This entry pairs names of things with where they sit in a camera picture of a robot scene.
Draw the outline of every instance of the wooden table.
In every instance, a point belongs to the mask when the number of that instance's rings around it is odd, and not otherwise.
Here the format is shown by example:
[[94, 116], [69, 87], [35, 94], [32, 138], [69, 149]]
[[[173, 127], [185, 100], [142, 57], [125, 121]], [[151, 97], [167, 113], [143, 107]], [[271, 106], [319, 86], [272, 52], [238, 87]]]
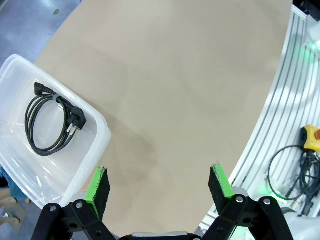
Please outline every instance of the wooden table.
[[104, 223], [193, 232], [229, 175], [273, 82], [291, 1], [85, 0], [36, 64], [93, 105], [112, 139]]

